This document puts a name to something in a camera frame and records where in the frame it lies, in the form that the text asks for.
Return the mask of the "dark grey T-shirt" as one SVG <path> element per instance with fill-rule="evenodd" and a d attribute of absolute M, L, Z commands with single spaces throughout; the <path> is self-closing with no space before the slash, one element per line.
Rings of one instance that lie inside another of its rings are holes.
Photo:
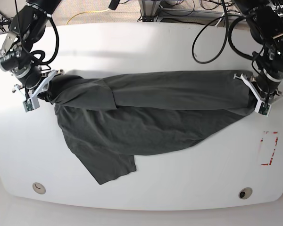
<path fill-rule="evenodd" d="M 54 105 L 67 147 L 102 185 L 135 172 L 137 155 L 195 146 L 250 115 L 256 100 L 240 74 L 59 75 L 46 101 Z"/>

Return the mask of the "red tape rectangle marking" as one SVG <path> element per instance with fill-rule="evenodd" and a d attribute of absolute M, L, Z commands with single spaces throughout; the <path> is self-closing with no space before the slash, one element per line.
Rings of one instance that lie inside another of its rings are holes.
<path fill-rule="evenodd" d="M 269 166 L 277 148 L 278 131 L 264 131 L 258 149 L 258 163 L 260 166 Z"/>

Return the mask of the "black tripod stand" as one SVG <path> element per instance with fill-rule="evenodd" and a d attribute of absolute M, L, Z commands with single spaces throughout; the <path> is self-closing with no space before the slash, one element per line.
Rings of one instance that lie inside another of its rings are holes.
<path fill-rule="evenodd" d="M 14 17 L 9 13 L 12 7 L 6 3 L 6 0 L 0 2 L 0 33 L 4 33 L 9 30 L 10 23 Z"/>

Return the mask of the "aluminium frame post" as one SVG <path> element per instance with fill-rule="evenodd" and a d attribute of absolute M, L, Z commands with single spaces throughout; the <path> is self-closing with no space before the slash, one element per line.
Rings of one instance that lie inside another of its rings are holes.
<path fill-rule="evenodd" d="M 141 20 L 143 22 L 153 22 L 157 16 L 160 0 L 139 0 L 141 10 Z"/>

